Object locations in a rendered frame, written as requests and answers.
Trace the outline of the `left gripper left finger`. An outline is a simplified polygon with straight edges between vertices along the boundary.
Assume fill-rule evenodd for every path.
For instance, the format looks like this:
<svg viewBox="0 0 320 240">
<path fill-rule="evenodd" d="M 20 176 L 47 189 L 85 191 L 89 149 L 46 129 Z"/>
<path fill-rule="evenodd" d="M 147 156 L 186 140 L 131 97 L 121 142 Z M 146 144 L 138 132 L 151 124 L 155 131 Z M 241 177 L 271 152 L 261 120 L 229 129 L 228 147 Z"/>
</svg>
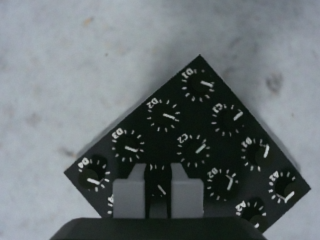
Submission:
<svg viewBox="0 0 320 240">
<path fill-rule="evenodd" d="M 128 179 L 116 179 L 112 185 L 113 218 L 149 218 L 149 163 L 137 163 Z"/>
</svg>

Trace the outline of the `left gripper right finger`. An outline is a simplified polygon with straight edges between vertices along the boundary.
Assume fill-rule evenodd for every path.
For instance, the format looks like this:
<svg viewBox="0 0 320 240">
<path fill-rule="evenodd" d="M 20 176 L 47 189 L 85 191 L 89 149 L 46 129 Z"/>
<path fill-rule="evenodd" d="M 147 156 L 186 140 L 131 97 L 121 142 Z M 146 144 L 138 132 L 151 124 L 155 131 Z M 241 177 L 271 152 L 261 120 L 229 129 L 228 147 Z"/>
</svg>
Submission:
<svg viewBox="0 0 320 240">
<path fill-rule="evenodd" d="M 201 179 L 189 179 L 180 163 L 167 163 L 167 217 L 203 218 Z"/>
</svg>

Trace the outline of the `black knob panel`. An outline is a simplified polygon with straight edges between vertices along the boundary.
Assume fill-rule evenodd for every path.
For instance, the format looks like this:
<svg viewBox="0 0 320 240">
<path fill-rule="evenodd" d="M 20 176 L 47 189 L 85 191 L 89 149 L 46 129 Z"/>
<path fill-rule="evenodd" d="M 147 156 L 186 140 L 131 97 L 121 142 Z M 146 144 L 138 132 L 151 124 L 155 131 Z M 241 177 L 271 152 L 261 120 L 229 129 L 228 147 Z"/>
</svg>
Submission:
<svg viewBox="0 0 320 240">
<path fill-rule="evenodd" d="M 203 218 L 244 218 L 262 234 L 312 190 L 202 55 L 63 173 L 113 218 L 112 183 L 137 163 L 150 164 L 149 218 L 168 218 L 167 163 L 204 183 Z"/>
</svg>

